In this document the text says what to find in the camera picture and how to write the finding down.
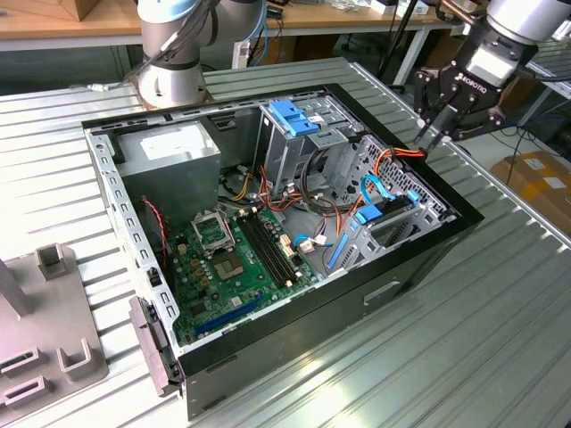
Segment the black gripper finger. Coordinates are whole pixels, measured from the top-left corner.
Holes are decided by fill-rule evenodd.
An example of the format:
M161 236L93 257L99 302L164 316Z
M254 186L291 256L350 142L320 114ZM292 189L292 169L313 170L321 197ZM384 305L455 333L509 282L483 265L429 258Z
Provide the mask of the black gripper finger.
M432 151L442 142L464 142L468 139L492 133L501 129L506 122L506 115L499 107L476 113L455 111L446 107L444 116L438 125L438 134L428 144Z
M416 143L423 139L430 127L436 127L438 133L428 146L437 146L446 136L444 130L452 117L449 105L452 97L451 72L451 65L441 69L422 67L415 72L413 109L422 121Z

